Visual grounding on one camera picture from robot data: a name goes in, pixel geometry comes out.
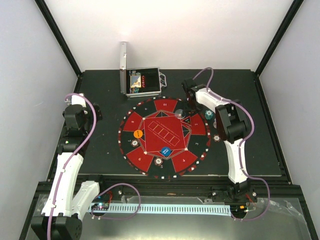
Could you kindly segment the clear round dealer puck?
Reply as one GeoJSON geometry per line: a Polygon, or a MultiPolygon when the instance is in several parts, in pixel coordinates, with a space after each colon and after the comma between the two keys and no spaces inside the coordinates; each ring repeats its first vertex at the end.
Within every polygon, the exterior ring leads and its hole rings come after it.
{"type": "Polygon", "coordinates": [[[177,109],[175,112],[174,112],[174,116],[178,119],[184,119],[185,116],[186,116],[186,113],[183,109],[177,109]]]}

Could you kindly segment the black triangular token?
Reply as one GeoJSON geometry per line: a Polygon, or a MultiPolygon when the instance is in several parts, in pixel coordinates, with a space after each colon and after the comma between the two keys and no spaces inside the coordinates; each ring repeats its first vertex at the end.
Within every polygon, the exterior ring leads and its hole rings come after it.
{"type": "Polygon", "coordinates": [[[192,124],[191,124],[191,117],[190,117],[190,116],[185,117],[184,119],[181,120],[181,122],[184,123],[184,124],[187,124],[187,125],[189,125],[189,126],[192,125],[192,124]]]}

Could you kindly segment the brown white chip stack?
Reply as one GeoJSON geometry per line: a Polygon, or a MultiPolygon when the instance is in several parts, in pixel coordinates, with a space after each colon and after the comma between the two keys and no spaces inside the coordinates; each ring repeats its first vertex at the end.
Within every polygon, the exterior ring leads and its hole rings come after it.
{"type": "Polygon", "coordinates": [[[219,141],[221,140],[221,138],[220,138],[220,136],[219,136],[218,134],[215,134],[215,135],[213,136],[213,140],[214,140],[215,142],[219,142],[219,141]]]}

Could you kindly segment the orange round button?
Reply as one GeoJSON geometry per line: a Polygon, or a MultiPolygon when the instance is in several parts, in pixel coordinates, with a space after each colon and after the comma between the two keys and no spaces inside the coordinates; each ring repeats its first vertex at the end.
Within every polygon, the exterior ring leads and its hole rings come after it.
{"type": "Polygon", "coordinates": [[[140,129],[137,129],[133,132],[133,136],[136,138],[136,139],[140,139],[142,138],[144,135],[143,131],[140,130],[140,129]]]}

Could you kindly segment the blue small blind button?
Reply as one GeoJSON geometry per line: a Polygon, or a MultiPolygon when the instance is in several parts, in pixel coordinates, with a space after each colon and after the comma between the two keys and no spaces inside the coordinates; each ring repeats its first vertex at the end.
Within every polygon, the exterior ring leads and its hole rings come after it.
{"type": "Polygon", "coordinates": [[[167,146],[165,146],[165,147],[163,147],[162,149],[161,149],[161,154],[164,156],[164,157],[168,157],[168,156],[170,156],[170,154],[171,154],[171,149],[169,148],[169,147],[167,147],[167,146]]]}

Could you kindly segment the purple white chip stack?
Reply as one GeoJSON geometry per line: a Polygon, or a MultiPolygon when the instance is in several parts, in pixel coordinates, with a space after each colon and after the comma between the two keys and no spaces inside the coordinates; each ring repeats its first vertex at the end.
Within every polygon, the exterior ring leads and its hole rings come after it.
{"type": "Polygon", "coordinates": [[[213,127],[216,129],[217,128],[217,122],[216,122],[216,120],[214,120],[214,122],[213,122],[213,127]]]}

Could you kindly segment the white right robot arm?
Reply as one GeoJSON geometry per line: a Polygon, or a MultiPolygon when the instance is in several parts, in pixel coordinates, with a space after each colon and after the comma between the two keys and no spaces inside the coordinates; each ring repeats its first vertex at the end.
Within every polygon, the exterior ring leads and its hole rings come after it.
{"type": "Polygon", "coordinates": [[[188,110],[200,111],[201,106],[205,106],[215,114],[216,130],[227,152],[230,181],[227,195],[238,202],[249,190],[245,142],[250,127],[246,112],[239,101],[226,99],[204,84],[197,85],[193,79],[184,80],[181,85],[188,110]]]}

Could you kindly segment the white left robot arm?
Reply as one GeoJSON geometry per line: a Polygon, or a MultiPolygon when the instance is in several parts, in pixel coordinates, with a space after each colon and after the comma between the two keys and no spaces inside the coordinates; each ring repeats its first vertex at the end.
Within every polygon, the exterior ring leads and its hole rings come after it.
{"type": "Polygon", "coordinates": [[[102,114],[82,93],[65,96],[64,133],[57,147],[57,168],[51,190],[39,216],[31,220],[31,229],[40,240],[78,240],[83,218],[95,199],[103,199],[106,185],[94,180],[83,182],[75,191],[79,170],[84,162],[90,137],[102,114]]]}

